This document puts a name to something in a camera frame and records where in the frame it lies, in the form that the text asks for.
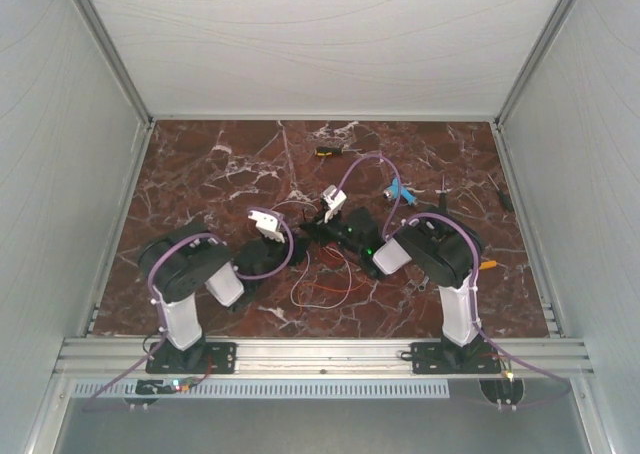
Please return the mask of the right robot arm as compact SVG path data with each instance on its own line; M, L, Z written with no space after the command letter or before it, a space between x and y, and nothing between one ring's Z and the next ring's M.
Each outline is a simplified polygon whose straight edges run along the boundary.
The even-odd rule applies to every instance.
M472 230L430 208L384 239L364 207L345 221L339 215L326 220L321 212L302 222L300 229L322 246L335 243L349 252L372 279L383 279L413 264L437 285L443 312L441 339L414 342L400 354L415 374L479 374L493 369L482 358L492 351L476 329L480 321L472 280L483 246Z

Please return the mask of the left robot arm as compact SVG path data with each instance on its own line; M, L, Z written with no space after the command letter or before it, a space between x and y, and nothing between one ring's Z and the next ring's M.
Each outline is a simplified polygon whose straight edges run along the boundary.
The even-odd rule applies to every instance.
M234 253L205 224L193 221L143 245L137 265L156 305L161 335L151 346L145 371L195 375L212 368L233 373L235 345L206 340L195 294L204 288L228 310L242 308L267 279L300 264L310 243L295 233L282 242L262 236Z

